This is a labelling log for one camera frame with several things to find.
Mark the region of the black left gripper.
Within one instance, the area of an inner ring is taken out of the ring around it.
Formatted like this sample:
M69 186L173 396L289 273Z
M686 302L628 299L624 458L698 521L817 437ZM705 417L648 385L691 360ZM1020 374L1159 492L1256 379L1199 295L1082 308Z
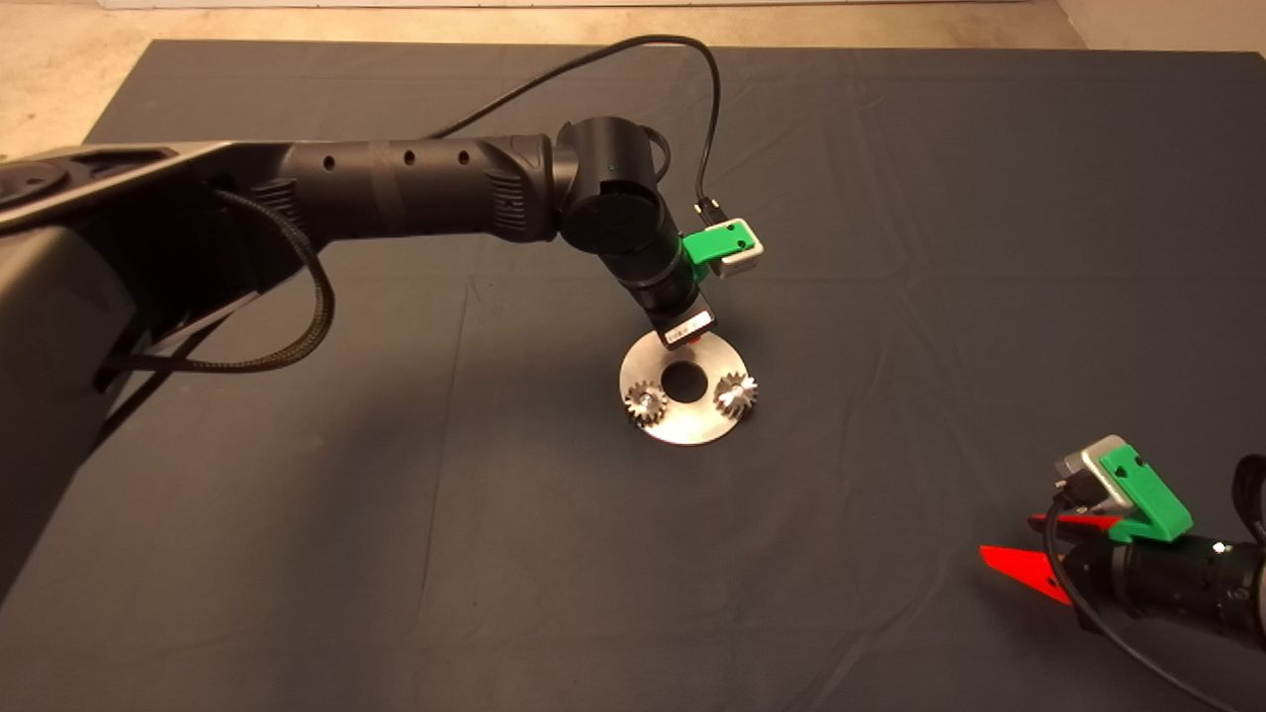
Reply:
M646 313L666 350L695 347L717 327L677 231L656 234L632 252L605 255L604 266Z

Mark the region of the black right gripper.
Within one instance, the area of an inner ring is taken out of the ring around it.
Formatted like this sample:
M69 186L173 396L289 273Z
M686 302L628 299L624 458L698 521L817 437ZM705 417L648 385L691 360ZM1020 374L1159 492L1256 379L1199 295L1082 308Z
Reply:
M1061 514L1056 536L1106 536L1120 516ZM1047 514L1027 517L1043 533ZM1031 587L1062 606L1072 606L1048 555L980 546L986 568ZM1171 544L1109 538L1086 541L1062 560L1069 582L1105 622L1162 620L1217 635L1242 646L1260 644L1260 547L1195 535Z

